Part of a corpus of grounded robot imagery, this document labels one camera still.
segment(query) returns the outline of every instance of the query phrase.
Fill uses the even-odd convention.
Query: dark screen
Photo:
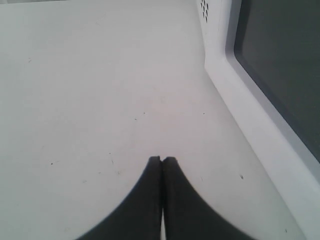
[[[234,53],[320,161],[320,0],[243,0]]]

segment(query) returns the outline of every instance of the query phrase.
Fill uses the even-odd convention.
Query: white table
[[[193,0],[1,4],[0,33],[0,239],[79,237],[156,155],[253,237],[304,239],[205,72]]]

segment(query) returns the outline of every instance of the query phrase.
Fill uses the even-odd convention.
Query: white monitor frame
[[[306,238],[319,240],[320,164],[235,58],[241,1],[206,0],[205,11],[203,1],[205,69]]]

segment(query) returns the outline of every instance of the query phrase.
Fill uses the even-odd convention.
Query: white surface
[[[205,68],[307,239],[320,239],[320,164],[235,59],[240,1],[210,0]],[[200,19],[202,12],[198,8]]]
[[[304,239],[205,72],[193,0],[5,4],[0,32],[0,239],[79,237],[154,155],[253,237]]]

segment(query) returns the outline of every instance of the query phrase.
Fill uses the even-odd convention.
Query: black object
[[[212,210],[188,182],[174,157],[167,157],[162,169],[167,240],[252,240]]]
[[[124,201],[78,240],[160,240],[161,164],[160,157],[151,157]]]
[[[151,157],[139,181],[105,220],[78,240],[252,240],[197,194],[174,157]]]
[[[234,55],[320,162],[319,9],[319,0],[242,0]]]

